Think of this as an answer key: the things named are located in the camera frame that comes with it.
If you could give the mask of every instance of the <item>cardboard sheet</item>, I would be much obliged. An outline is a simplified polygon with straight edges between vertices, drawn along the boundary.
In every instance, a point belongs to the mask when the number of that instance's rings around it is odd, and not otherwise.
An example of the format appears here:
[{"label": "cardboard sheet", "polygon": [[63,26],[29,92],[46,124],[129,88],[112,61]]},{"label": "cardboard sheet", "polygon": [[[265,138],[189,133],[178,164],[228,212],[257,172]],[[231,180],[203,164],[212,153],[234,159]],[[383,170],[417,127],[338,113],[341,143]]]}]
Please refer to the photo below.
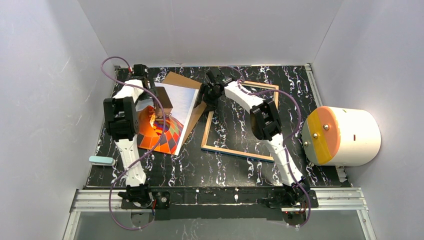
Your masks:
[{"label": "cardboard sheet", "polygon": [[[185,76],[181,76],[179,74],[176,74],[175,72],[168,73],[168,75],[165,77],[162,83],[179,86],[179,87],[190,88],[190,89],[199,89],[200,86],[202,85],[198,81],[192,80]],[[189,134],[195,128],[205,108],[206,108],[206,104],[202,102],[199,106],[193,109],[190,120],[188,121],[187,131],[185,132],[184,138],[182,139],[184,141],[183,143],[186,142],[187,138],[189,137]]]}]

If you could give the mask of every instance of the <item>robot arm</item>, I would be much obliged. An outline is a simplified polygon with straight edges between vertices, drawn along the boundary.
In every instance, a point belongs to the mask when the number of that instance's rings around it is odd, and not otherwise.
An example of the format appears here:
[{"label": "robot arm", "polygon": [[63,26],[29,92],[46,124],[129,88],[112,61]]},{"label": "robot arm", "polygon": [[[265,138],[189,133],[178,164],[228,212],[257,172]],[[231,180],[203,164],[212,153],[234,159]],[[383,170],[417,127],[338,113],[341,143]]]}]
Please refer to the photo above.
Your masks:
[{"label": "robot arm", "polygon": [[[155,83],[147,81],[147,67],[142,64],[134,65],[126,84],[140,86],[155,91]],[[113,97],[103,101],[105,127],[119,149],[124,169],[140,158],[137,148],[137,134],[139,120],[136,112],[138,100],[143,99],[143,90],[124,85]],[[140,162],[128,169],[125,175],[126,192],[118,195],[130,202],[138,202],[141,206],[148,206],[152,201],[149,185],[146,184],[146,174]]]},{"label": "robot arm", "polygon": [[[125,83],[144,87],[143,82],[141,80],[128,80]],[[112,102],[115,102],[114,105],[116,106],[119,105],[118,102],[122,101],[122,106],[124,107],[124,114],[126,115],[128,113],[130,116],[133,116],[132,112],[135,112],[135,105],[142,93],[143,90],[139,88],[135,88],[132,86],[124,86],[115,96],[112,97]],[[134,122],[134,131],[135,130],[138,130],[137,120]],[[129,165],[131,165],[133,162],[140,158],[139,151],[137,149],[137,132],[138,131],[131,131],[131,134],[133,136],[131,137],[128,135],[127,137],[129,138],[126,137],[123,139],[113,139],[115,145],[119,149],[124,169],[127,169]],[[138,187],[140,184],[145,184],[146,182],[146,174],[143,171],[142,165],[139,162],[128,170],[125,177],[125,185],[131,187]]]},{"label": "robot arm", "polygon": [[213,111],[218,105],[219,97],[225,96],[249,111],[253,134],[268,148],[278,167],[282,183],[287,186],[285,199],[288,199],[290,203],[298,202],[304,193],[296,185],[296,182],[306,192],[310,191],[310,186],[304,181],[302,173],[297,169],[290,154],[288,158],[286,157],[281,131],[282,124],[274,101],[249,95],[250,92],[247,89],[239,86],[235,79],[224,76],[219,69],[210,70],[206,75],[208,83],[203,84],[200,88],[196,105],[204,101],[207,105],[206,111]]},{"label": "robot arm", "polygon": [[[302,180],[302,173],[297,169],[295,163],[293,162],[292,156],[288,155],[288,159],[286,159],[285,147],[283,146],[283,134],[281,133],[281,130],[279,130],[281,128],[281,122],[280,118],[278,117],[278,112],[274,101],[267,101],[258,96],[246,94],[246,92],[250,93],[250,91],[248,91],[243,86],[240,86],[239,88],[236,81],[228,83],[228,85],[224,87],[224,91],[227,98],[234,100],[246,111],[250,112],[252,131],[258,139],[262,139],[260,141],[271,153],[272,158],[274,159],[274,162],[279,169],[282,183],[287,186],[292,186],[295,183],[292,175],[289,172],[289,166],[287,165],[288,163],[290,163],[291,170],[294,177],[296,178],[295,180],[300,182]],[[270,111],[263,112],[261,109],[269,109]],[[273,119],[266,119],[263,117],[263,115],[268,115],[268,118]],[[269,127],[263,130],[259,129],[259,125],[261,124],[259,123],[260,121],[262,121],[263,124],[268,122]],[[271,134],[272,132],[277,134],[271,137],[268,134],[269,130],[271,130]]]}]

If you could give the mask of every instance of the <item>white cylinder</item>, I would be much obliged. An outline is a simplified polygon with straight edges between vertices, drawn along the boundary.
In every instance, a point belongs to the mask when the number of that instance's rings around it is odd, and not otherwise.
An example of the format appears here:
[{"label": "white cylinder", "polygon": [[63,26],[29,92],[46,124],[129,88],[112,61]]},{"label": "white cylinder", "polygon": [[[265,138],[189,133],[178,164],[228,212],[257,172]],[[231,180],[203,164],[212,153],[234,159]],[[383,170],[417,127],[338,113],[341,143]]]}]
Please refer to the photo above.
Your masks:
[{"label": "white cylinder", "polygon": [[379,126],[369,112],[328,106],[318,107],[308,116],[302,140],[308,159],[326,166],[366,164],[381,146]]}]

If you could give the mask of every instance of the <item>blue eraser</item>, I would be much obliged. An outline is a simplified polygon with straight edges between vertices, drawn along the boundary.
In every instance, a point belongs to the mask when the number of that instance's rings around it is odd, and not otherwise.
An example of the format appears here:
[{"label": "blue eraser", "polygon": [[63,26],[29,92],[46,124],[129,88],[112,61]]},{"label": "blue eraser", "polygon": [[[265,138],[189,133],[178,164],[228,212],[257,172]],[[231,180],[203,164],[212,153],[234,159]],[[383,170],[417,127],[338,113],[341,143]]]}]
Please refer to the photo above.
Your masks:
[{"label": "blue eraser", "polygon": [[115,165],[115,159],[108,156],[90,156],[88,159],[90,163],[94,165],[113,166]]}]

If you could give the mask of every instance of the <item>black table surface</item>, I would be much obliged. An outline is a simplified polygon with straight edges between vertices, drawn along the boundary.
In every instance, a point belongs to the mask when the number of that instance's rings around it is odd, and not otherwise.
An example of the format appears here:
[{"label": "black table surface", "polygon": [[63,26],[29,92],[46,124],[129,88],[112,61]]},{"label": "black table surface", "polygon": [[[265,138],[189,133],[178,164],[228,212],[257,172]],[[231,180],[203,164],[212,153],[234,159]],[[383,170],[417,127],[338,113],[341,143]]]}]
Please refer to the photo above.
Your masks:
[{"label": "black table surface", "polygon": [[[302,123],[317,108],[313,92],[304,66],[241,66],[239,70],[248,81],[278,85],[294,97],[300,106]],[[198,82],[206,82],[206,72],[211,67],[160,67],[149,68],[148,77],[155,82],[162,82],[169,72],[175,72]],[[234,70],[223,68],[224,74],[239,78]],[[119,69],[117,77],[124,80],[127,69]],[[115,85],[113,95],[121,89]],[[282,133],[289,135],[297,123],[294,104],[287,98],[278,97],[278,112],[282,122]],[[153,152],[141,161],[147,175],[147,181],[155,187],[260,187],[281,185],[279,171],[273,162],[205,151],[201,149],[201,141],[207,122],[207,113],[202,115],[181,147],[180,154],[173,156]],[[236,103],[222,97],[219,107],[214,113],[210,127],[208,145],[223,146],[233,150],[250,153],[269,154],[257,144],[250,130],[249,114]],[[310,166],[302,148],[301,131],[296,133],[287,144],[287,149],[298,169],[312,187],[341,186],[337,170],[334,166]],[[146,150],[138,149],[142,156]],[[100,133],[95,155],[116,159],[116,166],[92,165],[85,188],[108,188],[123,172],[119,151],[106,132]],[[121,179],[117,187],[125,186]]]}]

